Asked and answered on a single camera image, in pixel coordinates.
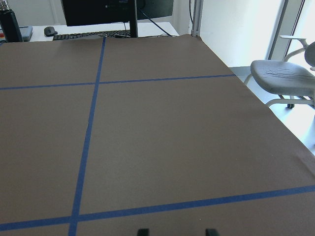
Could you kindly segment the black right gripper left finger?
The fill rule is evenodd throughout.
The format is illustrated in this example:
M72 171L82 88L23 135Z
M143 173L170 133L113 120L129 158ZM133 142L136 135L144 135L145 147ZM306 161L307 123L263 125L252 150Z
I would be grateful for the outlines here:
M148 228L142 228L137 231L137 236L149 236L149 235L150 235L150 229Z

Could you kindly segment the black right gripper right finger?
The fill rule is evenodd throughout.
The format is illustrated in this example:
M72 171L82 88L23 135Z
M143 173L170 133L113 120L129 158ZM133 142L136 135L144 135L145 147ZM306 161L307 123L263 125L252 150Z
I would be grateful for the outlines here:
M218 231L216 229L206 229L205 236L218 236Z

